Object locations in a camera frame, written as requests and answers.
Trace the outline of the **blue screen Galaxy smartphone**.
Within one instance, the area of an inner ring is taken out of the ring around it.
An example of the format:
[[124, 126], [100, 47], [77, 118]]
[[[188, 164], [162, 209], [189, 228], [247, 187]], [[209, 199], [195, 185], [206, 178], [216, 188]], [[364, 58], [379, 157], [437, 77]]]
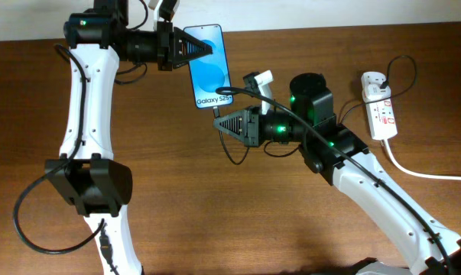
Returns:
[[212, 108], [231, 105], [231, 95], [220, 95], [216, 90], [231, 86], [229, 67], [222, 28], [219, 24], [186, 27], [186, 33], [211, 46], [213, 53], [189, 62], [195, 105], [197, 108]]

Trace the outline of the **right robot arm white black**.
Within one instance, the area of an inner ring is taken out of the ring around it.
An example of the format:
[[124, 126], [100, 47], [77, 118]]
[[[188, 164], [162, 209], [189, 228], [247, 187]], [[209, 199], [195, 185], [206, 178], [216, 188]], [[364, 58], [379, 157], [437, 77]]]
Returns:
[[223, 86], [216, 93], [249, 95], [261, 104], [216, 117], [214, 128], [246, 147], [297, 142], [306, 166], [359, 205], [402, 254], [412, 274], [461, 274], [461, 237], [422, 209], [368, 146], [337, 122], [323, 75], [295, 76], [289, 107], [259, 91], [256, 74], [247, 75], [245, 82], [245, 88]]

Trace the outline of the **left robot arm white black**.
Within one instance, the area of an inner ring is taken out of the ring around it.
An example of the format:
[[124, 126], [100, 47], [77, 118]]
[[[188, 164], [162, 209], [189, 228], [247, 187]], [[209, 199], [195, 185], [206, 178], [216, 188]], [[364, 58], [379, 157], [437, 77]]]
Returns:
[[105, 274], [142, 274], [128, 226], [131, 170], [115, 162], [112, 92], [119, 64], [155, 63], [171, 71], [213, 52], [172, 25], [177, 1], [151, 1], [153, 31], [128, 27], [126, 1], [96, 1], [63, 27], [71, 65], [70, 109], [59, 157], [47, 160], [50, 182], [92, 230]]

